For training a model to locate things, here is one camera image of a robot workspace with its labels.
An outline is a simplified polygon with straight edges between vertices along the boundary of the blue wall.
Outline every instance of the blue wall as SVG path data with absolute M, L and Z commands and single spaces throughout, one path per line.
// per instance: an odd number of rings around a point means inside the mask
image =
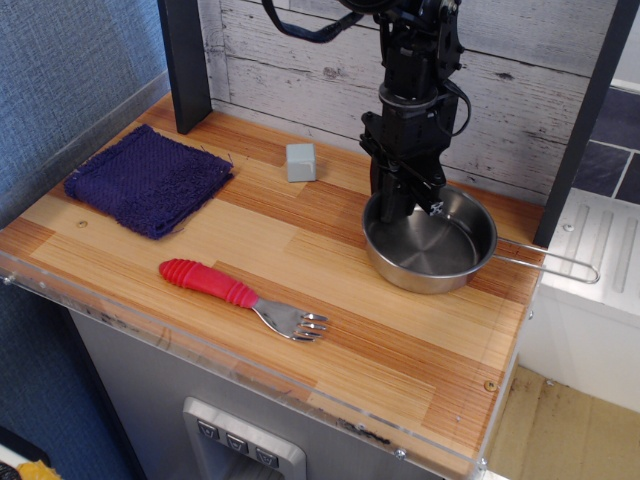
M 157 80 L 166 63 L 154 0 L 3 4 L 0 228 L 148 104 L 115 109 L 154 80 L 150 103 L 169 88 Z
M 169 91 L 156 0 L 0 1 L 0 229 Z M 65 480 L 136 477 L 65 311 L 0 283 L 0 425 Z

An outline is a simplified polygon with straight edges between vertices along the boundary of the dark tile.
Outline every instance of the dark tile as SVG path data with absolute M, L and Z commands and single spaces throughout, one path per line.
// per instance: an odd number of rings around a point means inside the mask
M 616 198 L 640 205 L 640 154 L 633 155 Z
M 640 95 L 610 88 L 591 139 L 640 150 Z
M 589 142 L 573 186 L 611 197 L 628 159 L 629 152 L 626 150 Z

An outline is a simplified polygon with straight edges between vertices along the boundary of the metal wire handle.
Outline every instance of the metal wire handle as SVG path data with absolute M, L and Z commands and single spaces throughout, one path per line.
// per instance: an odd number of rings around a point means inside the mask
M 567 274 L 567 273 L 559 272 L 557 270 L 551 270 L 549 268 L 546 268 L 545 266 L 541 266 L 541 265 L 536 265 L 534 263 L 525 262 L 524 260 L 517 260 L 515 258 L 509 258 L 509 257 L 505 257 L 503 255 L 495 255 L 494 254 L 493 255 L 494 258 L 497 258 L 499 260 L 504 260 L 505 262 L 516 263 L 518 265 L 522 265 L 522 266 L 525 266 L 525 267 L 535 268 L 536 270 L 540 270 L 541 272 L 547 272 L 547 273 L 550 273 L 552 275 L 558 275 L 560 277 L 569 278 L 571 280 L 577 280 L 578 282 L 587 283 L 589 285 L 597 283 L 598 280 L 600 280 L 600 272 L 598 271 L 598 269 L 596 267 L 594 267 L 590 263 L 582 262 L 582 261 L 576 260 L 574 258 L 565 257 L 563 255 L 558 255 L 556 253 L 551 253 L 551 252 L 548 252 L 547 250 L 545 250 L 544 248 L 534 247 L 532 245 L 525 245 L 524 243 L 515 242 L 513 240 L 507 240 L 506 238 L 498 237 L 498 240 L 500 240 L 502 242 L 505 242 L 505 243 L 509 243 L 511 245 L 516 245 L 516 246 L 524 248 L 526 250 L 531 250 L 531 251 L 534 251 L 534 252 L 543 253 L 543 254 L 548 255 L 550 257 L 559 258 L 560 260 L 564 260 L 564 261 L 569 262 L 569 263 L 573 263 L 573 264 L 576 264 L 576 265 L 581 265 L 581 266 L 586 267 L 587 269 L 591 270 L 595 274 L 595 277 L 593 279 L 584 279 L 584 278 L 581 278 L 581 277 L 577 277 L 575 275 L 570 275 L 570 274 Z

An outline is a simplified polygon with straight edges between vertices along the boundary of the red fork handle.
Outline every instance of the red fork handle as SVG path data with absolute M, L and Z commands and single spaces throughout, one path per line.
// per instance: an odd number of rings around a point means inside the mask
M 197 290 L 244 308 L 253 308 L 258 295 L 244 283 L 193 260 L 174 258 L 162 262 L 160 275 L 179 287 Z

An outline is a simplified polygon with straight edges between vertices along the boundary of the black vertical post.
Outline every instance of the black vertical post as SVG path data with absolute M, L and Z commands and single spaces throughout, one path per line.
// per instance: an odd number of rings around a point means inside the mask
M 158 0 L 169 82 L 179 133 L 211 112 L 211 94 L 197 0 Z
M 640 0 L 618 0 L 533 242 L 548 247 L 620 61 Z

